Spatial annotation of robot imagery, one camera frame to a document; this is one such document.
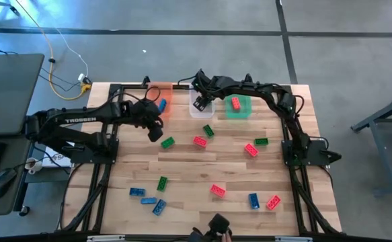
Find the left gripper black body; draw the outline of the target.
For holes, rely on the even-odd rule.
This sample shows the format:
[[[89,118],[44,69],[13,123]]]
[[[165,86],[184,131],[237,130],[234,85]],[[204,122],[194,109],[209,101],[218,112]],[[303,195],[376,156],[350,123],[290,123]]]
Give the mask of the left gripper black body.
[[[141,108],[136,114],[136,127],[147,128],[151,142],[155,142],[163,136],[163,121],[159,115],[158,108]]]

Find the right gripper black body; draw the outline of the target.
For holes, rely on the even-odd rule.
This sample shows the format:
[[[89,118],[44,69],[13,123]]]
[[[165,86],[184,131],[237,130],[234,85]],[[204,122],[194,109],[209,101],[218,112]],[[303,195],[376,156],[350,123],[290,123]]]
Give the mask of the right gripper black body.
[[[217,90],[217,81],[217,76],[209,78],[204,74],[202,69],[199,69],[193,80],[193,88],[201,93],[203,97],[215,99],[217,98],[215,94],[215,91]]]

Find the clear plastic bin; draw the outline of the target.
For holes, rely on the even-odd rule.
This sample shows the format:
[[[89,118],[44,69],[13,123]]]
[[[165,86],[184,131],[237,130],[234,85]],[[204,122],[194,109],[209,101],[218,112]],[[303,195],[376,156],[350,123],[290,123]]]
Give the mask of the clear plastic bin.
[[[189,84],[189,113],[190,113],[191,117],[202,118],[202,119],[212,118],[215,113],[214,102],[211,102],[210,104],[208,104],[205,107],[205,109],[201,112],[193,106],[193,103],[196,101],[196,98],[198,96],[199,96],[198,92],[193,90],[193,86],[191,84]]]

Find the translucent orange plastic bin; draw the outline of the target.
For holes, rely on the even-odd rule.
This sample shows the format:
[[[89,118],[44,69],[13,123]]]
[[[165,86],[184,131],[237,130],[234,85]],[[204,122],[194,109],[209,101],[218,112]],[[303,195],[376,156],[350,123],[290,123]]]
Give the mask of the translucent orange plastic bin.
[[[172,108],[172,97],[173,97],[173,84],[170,82],[154,82],[148,84],[149,91],[147,92],[147,98],[154,100],[157,106],[160,105],[161,100],[165,100],[165,108],[160,115],[163,120],[169,118]]]

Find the translucent teal plastic bin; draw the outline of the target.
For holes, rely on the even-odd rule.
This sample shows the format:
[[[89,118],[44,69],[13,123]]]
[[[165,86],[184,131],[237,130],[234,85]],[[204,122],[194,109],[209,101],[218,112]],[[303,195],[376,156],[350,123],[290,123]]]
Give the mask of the translucent teal plastic bin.
[[[239,100],[240,109],[235,110],[232,99],[236,97]],[[228,119],[246,119],[252,113],[250,96],[246,95],[229,95],[225,98],[225,111]]]

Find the white printed box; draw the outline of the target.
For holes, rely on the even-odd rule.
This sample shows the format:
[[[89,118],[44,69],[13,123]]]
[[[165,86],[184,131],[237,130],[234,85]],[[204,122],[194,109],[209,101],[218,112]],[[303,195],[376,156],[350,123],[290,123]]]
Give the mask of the white printed box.
[[[53,151],[50,147],[45,148],[45,152],[47,154],[44,155],[44,158],[42,160],[42,166],[43,167],[71,167],[72,163],[71,160],[60,154],[57,153],[56,151]]]

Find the black handheld device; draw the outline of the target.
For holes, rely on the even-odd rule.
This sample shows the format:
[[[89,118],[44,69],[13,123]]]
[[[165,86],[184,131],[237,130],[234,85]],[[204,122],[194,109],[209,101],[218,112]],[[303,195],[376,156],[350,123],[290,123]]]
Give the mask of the black handheld device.
[[[230,236],[232,235],[229,225],[230,222],[217,213],[208,223],[209,230],[207,230],[207,232],[203,233],[201,230],[194,227],[187,242],[221,242],[221,235],[223,233],[228,232]]]

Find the white mug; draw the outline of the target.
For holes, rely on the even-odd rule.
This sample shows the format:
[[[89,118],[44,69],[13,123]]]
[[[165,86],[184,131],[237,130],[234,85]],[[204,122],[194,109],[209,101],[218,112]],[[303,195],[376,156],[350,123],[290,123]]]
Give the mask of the white mug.
[[[42,161],[30,157],[26,160],[24,168],[29,174],[33,175],[42,169]]]

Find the black side desk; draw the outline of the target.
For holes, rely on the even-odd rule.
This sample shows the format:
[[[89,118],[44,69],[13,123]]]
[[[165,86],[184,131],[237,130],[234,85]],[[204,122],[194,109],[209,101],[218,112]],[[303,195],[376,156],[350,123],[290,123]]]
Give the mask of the black side desk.
[[[8,191],[0,198],[0,215],[6,215],[23,209],[28,187],[25,183],[27,172],[24,165],[32,150],[31,142],[23,135],[0,136],[0,143],[5,145],[0,158],[0,171],[7,168],[14,168],[17,171]]]

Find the grey laptop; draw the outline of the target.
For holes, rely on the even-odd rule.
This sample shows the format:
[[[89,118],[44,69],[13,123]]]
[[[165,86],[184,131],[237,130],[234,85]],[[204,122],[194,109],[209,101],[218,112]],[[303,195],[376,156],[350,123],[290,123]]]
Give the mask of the grey laptop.
[[[0,54],[0,135],[22,131],[43,54]]]

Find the black computer mouse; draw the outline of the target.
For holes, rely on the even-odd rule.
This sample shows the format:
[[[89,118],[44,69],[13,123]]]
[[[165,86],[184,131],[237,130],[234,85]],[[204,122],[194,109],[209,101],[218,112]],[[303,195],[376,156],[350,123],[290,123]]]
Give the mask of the black computer mouse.
[[[14,168],[7,168],[0,171],[0,198],[8,191],[16,175],[17,171]]]

